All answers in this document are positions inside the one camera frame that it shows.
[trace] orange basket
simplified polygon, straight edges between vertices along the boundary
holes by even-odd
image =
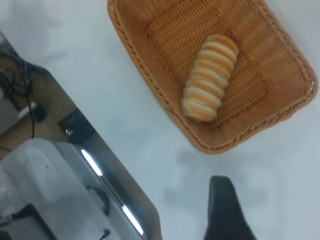
[[[154,96],[204,153],[223,153],[288,119],[318,91],[310,64],[263,0],[109,0],[108,12]],[[211,34],[232,38],[240,53],[218,117],[195,123],[180,102]]]

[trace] bread roll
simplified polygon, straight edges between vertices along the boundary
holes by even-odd
[[[186,117],[196,122],[217,117],[238,54],[237,45],[226,36],[216,34],[206,39],[183,90],[181,109]]]

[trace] white table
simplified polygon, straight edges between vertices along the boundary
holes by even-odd
[[[320,1],[268,0],[320,76]],[[106,0],[0,0],[0,29],[47,68],[153,202],[164,240],[200,240],[211,175],[233,181],[260,240],[320,238],[320,97],[221,155],[193,148],[153,97]]]

